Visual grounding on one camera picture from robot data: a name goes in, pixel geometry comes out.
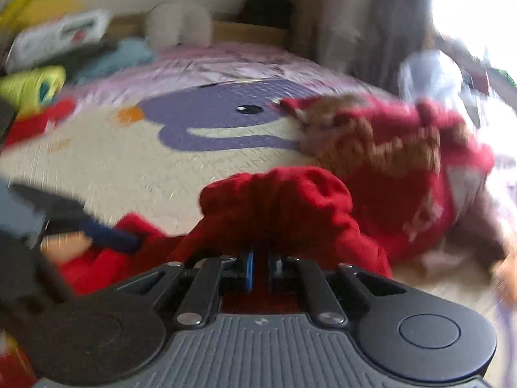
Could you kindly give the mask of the person's left hand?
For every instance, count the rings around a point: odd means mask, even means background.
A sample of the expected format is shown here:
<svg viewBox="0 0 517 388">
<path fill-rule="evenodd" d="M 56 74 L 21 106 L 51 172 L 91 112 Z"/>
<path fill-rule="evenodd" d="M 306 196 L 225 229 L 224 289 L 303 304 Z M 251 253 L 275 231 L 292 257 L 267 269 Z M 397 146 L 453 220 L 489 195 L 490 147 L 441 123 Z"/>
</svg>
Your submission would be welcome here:
<svg viewBox="0 0 517 388">
<path fill-rule="evenodd" d="M 80 257 L 91 245 L 92 239 L 77 231 L 45 236 L 39 248 L 53 264 L 65 264 Z"/>
</svg>

